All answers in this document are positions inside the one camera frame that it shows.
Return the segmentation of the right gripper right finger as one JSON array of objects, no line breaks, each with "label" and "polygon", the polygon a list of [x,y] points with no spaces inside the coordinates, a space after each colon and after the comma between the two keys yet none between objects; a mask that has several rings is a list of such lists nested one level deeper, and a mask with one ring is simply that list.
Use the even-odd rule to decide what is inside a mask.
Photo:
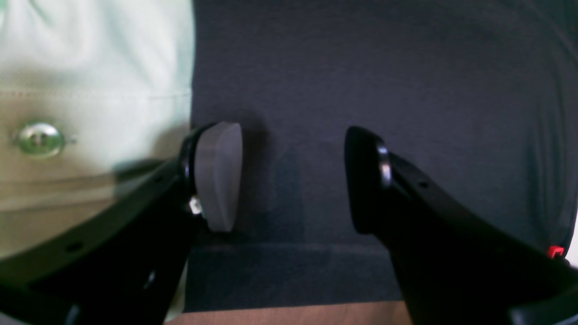
[{"label": "right gripper right finger", "polygon": [[389,251],[415,325],[575,325],[577,270],[498,230],[363,128],[345,133],[351,218]]}]

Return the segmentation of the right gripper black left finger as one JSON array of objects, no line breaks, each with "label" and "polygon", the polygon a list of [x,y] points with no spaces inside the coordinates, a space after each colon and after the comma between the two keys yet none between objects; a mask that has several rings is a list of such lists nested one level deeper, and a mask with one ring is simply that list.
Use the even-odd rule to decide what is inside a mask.
[{"label": "right gripper black left finger", "polygon": [[199,233],[229,232],[240,124],[192,130],[178,157],[85,222],[1,262],[1,313],[27,325],[161,325]]}]

